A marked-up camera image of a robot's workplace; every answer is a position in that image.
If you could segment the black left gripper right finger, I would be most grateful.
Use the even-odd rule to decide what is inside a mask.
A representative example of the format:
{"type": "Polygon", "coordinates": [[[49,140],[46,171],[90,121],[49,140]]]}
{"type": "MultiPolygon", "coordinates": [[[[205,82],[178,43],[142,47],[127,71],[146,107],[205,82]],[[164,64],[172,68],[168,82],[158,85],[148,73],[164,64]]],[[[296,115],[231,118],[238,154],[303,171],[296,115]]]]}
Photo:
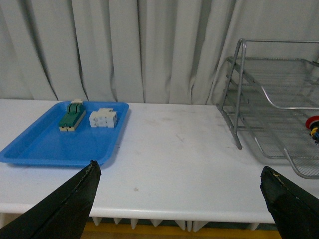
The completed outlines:
{"type": "Polygon", "coordinates": [[[269,166],[260,175],[267,209],[283,239],[319,237],[319,200],[269,166]]]}

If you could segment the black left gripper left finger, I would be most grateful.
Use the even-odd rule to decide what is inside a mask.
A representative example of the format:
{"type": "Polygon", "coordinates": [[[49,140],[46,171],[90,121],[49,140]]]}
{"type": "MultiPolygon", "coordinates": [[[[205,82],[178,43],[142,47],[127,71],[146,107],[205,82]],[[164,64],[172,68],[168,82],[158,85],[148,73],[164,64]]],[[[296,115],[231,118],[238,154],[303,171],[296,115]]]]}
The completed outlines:
{"type": "Polygon", "coordinates": [[[101,170],[97,161],[1,228],[2,239],[79,239],[93,206],[101,170]]]}

